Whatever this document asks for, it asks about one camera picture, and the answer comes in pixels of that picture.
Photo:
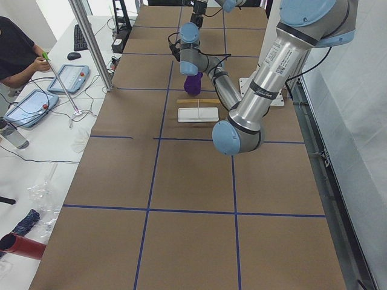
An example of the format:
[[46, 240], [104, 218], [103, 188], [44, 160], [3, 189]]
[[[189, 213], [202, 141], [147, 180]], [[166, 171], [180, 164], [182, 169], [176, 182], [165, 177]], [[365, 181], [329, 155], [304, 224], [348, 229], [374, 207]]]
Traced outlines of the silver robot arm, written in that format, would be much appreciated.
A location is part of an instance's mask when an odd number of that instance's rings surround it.
[[236, 155], [257, 149], [264, 140], [261, 120], [301, 57], [312, 48], [347, 44], [354, 39], [357, 1], [281, 1], [276, 39], [241, 95], [216, 56], [200, 51], [200, 31], [185, 23], [180, 34], [180, 72], [205, 73], [228, 110], [212, 130], [216, 149]]
[[189, 22], [199, 29], [203, 26], [204, 18], [216, 17], [222, 14], [227, 28], [266, 28], [268, 17], [266, 10], [261, 7], [261, 1], [215, 1], [219, 9], [208, 15], [206, 13], [208, 1], [187, 1], [193, 6]]

